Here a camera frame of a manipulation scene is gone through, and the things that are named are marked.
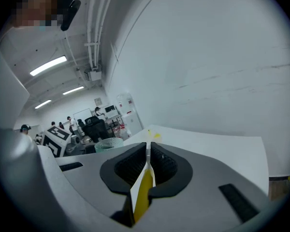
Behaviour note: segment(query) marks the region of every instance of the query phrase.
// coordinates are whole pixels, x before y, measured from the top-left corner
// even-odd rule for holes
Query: ceiling light
[[[72,89],[72,90],[70,90],[70,91],[67,91],[67,92],[63,93],[63,95],[69,94],[69,93],[71,93],[71,92],[77,91],[77,90],[82,89],[82,88],[84,88],[84,87],[83,87],[83,86],[81,86],[81,87],[77,87],[77,88],[75,88],[75,89]]]
[[[54,60],[49,61],[48,63],[40,66],[39,68],[31,71],[30,75],[35,76],[35,75],[47,70],[48,68],[53,67],[54,65],[60,64],[60,63],[65,62],[65,61],[67,61],[67,58],[65,56],[59,57],[57,59],[54,59]]]
[[[51,102],[51,100],[48,100],[48,101],[43,102],[42,104],[36,106],[35,109],[38,109],[38,108],[40,108],[41,106],[44,106],[45,104],[48,104],[49,102]]]

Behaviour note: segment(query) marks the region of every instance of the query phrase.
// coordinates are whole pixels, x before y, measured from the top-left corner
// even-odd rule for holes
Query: white ceiling
[[[68,48],[65,33],[58,26],[12,29],[2,39],[0,50],[4,58],[30,93],[30,99],[24,109],[35,107],[48,99],[60,100],[63,98],[63,92],[75,87],[92,88],[100,85],[99,82],[83,81],[83,78],[87,79],[84,70],[89,68],[87,48],[84,46],[87,42],[89,0],[80,1],[80,9],[66,31],[77,66]],[[96,19],[99,2],[98,0],[95,2],[93,20]],[[29,74],[49,60],[63,55],[66,56],[67,62],[36,76]]]

